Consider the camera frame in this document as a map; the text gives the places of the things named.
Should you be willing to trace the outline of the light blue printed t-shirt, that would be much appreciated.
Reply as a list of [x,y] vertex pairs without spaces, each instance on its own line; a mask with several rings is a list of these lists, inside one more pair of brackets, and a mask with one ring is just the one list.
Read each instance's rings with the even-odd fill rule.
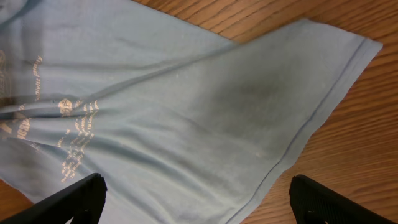
[[132,1],[1,1],[1,178],[98,172],[101,223],[239,223],[382,44],[301,19],[246,44]]

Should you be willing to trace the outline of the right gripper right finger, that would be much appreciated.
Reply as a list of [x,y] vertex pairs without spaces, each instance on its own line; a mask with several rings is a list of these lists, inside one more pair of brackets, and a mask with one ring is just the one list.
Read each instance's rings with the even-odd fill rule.
[[292,178],[289,196],[297,224],[396,224],[305,175]]

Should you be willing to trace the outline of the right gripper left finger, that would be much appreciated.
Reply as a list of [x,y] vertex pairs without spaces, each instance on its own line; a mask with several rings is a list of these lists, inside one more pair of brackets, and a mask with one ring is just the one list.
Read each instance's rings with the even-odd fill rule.
[[106,191],[104,177],[94,173],[1,223],[98,224],[106,202]]

